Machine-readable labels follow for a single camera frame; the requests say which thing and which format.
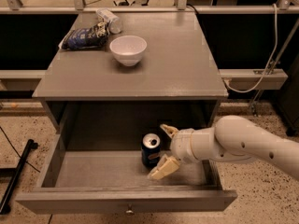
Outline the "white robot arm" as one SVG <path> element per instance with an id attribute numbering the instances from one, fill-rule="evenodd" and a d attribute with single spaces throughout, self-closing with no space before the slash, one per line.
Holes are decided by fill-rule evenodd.
<path id="1" fill-rule="evenodd" d="M 283 139 L 239 116 L 220 118 L 213 127 L 179 130 L 163 124 L 171 138 L 170 155 L 163 155 L 149 178 L 159 180 L 176 172 L 182 163 L 203 160 L 246 163 L 266 161 L 299 179 L 299 144 Z"/>

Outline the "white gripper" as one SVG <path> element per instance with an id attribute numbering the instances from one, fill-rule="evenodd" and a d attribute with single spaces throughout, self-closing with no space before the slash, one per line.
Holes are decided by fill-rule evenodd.
<path id="1" fill-rule="evenodd" d="M 172 138 L 170 150 L 173 156 L 164 154 L 158 164 L 149 172 L 148 179 L 160 180 L 174 172 L 180 166 L 180 162 L 193 163 L 196 158 L 192 153 L 192 133 L 194 129 L 178 130 L 176 127 L 161 124 L 160 128 Z"/>

